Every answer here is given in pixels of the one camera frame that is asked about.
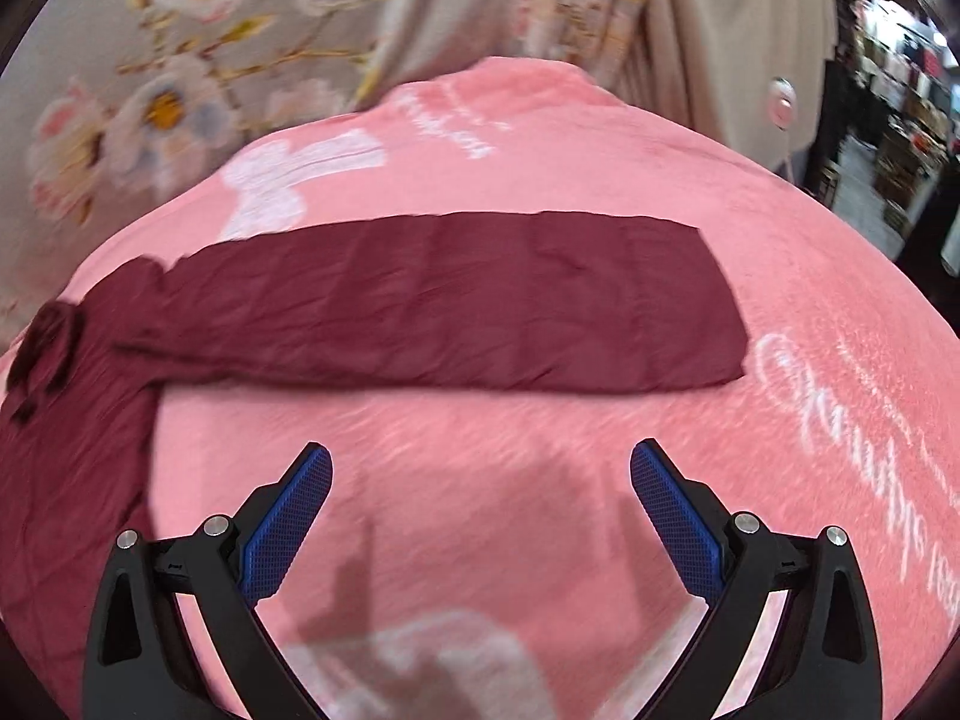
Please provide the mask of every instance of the maroon garment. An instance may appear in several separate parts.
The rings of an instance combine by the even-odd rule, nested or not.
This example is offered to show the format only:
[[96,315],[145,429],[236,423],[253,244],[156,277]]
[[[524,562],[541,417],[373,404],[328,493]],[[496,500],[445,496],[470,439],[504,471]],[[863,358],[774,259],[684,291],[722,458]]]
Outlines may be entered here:
[[699,232],[655,218],[390,217],[213,245],[167,272],[133,260],[79,306],[44,306],[11,368],[0,610],[79,717],[112,541],[151,535],[167,382],[636,394],[731,381],[746,350]]

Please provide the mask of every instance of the blue gripper pad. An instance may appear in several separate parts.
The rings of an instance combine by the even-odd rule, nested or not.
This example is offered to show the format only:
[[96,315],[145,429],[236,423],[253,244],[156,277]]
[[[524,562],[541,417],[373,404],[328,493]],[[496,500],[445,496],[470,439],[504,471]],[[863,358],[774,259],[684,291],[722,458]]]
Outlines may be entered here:
[[318,447],[253,532],[241,556],[240,580],[240,592],[251,607],[280,589],[332,483],[330,453]]
[[630,457],[630,479],[686,591],[713,605],[724,586],[722,552],[707,525],[644,443],[634,447]]

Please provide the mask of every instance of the gray floor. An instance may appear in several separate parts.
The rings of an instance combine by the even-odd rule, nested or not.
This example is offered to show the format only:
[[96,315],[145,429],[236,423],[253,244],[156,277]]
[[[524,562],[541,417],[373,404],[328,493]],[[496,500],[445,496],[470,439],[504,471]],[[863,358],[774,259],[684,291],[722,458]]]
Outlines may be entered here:
[[[840,148],[840,185],[833,213],[846,221],[871,244],[895,260],[904,247],[904,239],[883,220],[886,201],[874,191],[874,157],[877,150],[848,136]],[[936,183],[936,177],[923,182],[907,214],[915,224],[923,212]]]

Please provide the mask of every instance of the silver screw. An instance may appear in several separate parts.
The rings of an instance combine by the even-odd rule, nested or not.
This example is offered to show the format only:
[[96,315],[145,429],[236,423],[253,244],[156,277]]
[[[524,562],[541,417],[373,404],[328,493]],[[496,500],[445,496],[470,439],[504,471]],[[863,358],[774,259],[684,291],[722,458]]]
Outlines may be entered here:
[[130,549],[133,544],[136,544],[136,531],[123,531],[117,536],[117,546],[120,549]]
[[741,512],[733,517],[733,524],[741,533],[756,533],[760,529],[760,521],[750,512]]
[[827,528],[827,538],[838,547],[842,547],[847,543],[847,532],[843,528],[838,528],[836,525],[830,525]]
[[222,514],[214,514],[213,517],[210,517],[203,524],[203,532],[208,536],[222,536],[224,533],[227,533],[227,528],[230,527],[230,521],[227,517],[224,517]]

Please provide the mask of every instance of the pink tablecloth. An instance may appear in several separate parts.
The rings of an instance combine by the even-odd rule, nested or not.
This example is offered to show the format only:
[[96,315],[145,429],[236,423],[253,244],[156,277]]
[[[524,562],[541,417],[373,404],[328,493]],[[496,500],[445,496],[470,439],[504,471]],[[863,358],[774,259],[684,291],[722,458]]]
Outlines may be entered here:
[[699,227],[752,335],[747,376],[632,398],[170,389],[152,471],[160,536],[232,512],[318,440],[333,493],[259,610],[332,717],[632,718],[704,609],[630,489],[631,447],[654,436],[729,509],[789,533],[848,530],[893,717],[960,607],[960,344],[827,210],[579,71],[491,59],[265,138],[110,239],[66,293],[138,254],[171,262],[261,231],[544,209]]

